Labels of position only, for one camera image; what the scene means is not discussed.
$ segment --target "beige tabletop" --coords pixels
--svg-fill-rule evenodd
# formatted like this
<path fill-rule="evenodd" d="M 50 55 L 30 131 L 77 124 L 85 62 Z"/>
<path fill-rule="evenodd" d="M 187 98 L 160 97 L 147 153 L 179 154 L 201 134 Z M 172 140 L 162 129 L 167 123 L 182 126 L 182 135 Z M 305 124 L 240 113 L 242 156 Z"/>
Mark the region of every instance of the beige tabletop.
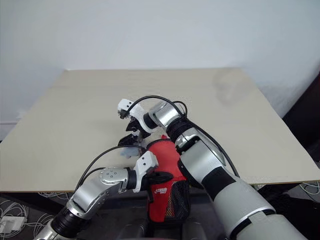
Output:
<path fill-rule="evenodd" d="M 145 95 L 184 101 L 188 117 L 222 145 L 249 184 L 320 180 L 311 157 L 238 68 L 72 70 L 0 144 L 0 191 L 72 191 L 88 164 L 128 134 L 119 101 Z M 135 164 L 120 153 L 94 168 Z"/>

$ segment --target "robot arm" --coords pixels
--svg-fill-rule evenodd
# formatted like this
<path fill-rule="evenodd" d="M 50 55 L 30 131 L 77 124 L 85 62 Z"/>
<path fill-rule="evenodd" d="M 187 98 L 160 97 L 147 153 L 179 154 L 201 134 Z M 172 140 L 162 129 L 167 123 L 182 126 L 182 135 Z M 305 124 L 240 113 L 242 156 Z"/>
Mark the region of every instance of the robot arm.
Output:
<path fill-rule="evenodd" d="M 158 166 L 156 156 L 145 152 L 133 170 L 107 167 L 85 181 L 52 221 L 34 240 L 73 240 L 82 231 L 107 197 L 132 189 L 139 192 L 144 176 Z"/>
<path fill-rule="evenodd" d="M 126 111 L 128 107 L 126 105 L 122 110 Z M 134 118 L 139 123 L 144 122 L 141 124 L 144 131 L 148 130 L 144 126 L 149 129 L 161 127 L 166 131 L 180 154 L 179 169 L 191 185 L 207 191 L 229 239 L 306 239 L 284 216 L 276 214 L 253 187 L 230 173 L 218 146 L 171 104 L 161 101 L 142 117 Z"/>

